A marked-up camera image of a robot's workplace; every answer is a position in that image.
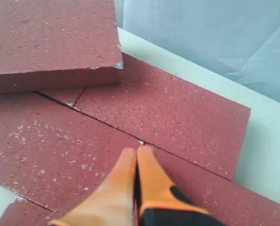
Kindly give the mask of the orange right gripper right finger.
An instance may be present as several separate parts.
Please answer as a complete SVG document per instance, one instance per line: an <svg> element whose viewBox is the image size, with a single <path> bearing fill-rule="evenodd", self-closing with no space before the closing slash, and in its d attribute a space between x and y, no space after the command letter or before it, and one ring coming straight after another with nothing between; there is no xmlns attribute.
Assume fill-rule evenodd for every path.
<svg viewBox="0 0 280 226"><path fill-rule="evenodd" d="M153 148L137 149L140 226L221 226L209 212L192 203L158 163Z"/></svg>

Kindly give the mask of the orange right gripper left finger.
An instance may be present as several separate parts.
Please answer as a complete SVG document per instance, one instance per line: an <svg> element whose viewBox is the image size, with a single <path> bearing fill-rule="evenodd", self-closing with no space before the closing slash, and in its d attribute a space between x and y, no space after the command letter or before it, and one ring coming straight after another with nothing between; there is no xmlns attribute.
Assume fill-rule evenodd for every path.
<svg viewBox="0 0 280 226"><path fill-rule="evenodd" d="M100 186L82 203L49 226L132 226L137 156L122 150Z"/></svg>

